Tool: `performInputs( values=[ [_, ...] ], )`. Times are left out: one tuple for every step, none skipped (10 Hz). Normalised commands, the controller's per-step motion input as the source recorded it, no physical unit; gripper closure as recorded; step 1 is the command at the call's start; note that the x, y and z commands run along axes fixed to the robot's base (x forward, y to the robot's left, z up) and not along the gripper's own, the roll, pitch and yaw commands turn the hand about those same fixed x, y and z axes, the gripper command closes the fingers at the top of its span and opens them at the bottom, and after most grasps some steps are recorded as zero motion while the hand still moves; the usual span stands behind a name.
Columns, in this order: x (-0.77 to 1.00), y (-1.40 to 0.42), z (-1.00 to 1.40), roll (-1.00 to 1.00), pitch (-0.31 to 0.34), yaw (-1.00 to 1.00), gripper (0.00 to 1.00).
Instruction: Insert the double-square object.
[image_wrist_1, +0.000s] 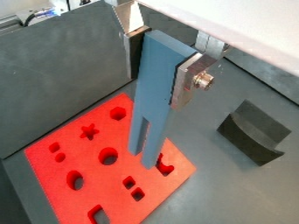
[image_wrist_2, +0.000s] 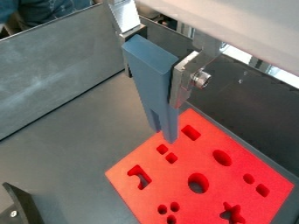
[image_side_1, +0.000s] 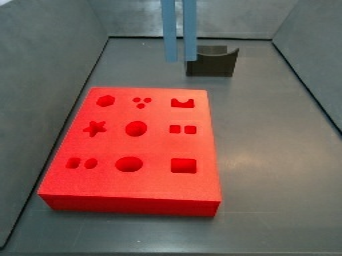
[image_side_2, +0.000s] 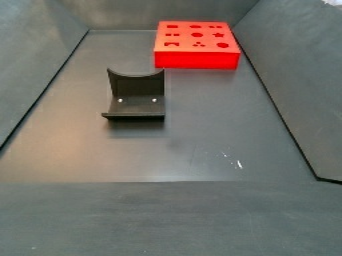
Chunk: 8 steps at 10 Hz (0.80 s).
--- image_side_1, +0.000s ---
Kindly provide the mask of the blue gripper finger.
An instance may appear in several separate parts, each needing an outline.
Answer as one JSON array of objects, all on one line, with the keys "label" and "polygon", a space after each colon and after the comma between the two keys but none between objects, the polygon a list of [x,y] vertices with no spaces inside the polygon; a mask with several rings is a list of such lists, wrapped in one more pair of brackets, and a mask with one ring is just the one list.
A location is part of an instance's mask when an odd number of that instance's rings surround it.
[{"label": "blue gripper finger", "polygon": [[183,0],[184,60],[196,60],[196,0]]},{"label": "blue gripper finger", "polygon": [[165,60],[177,60],[175,0],[160,0]]}]

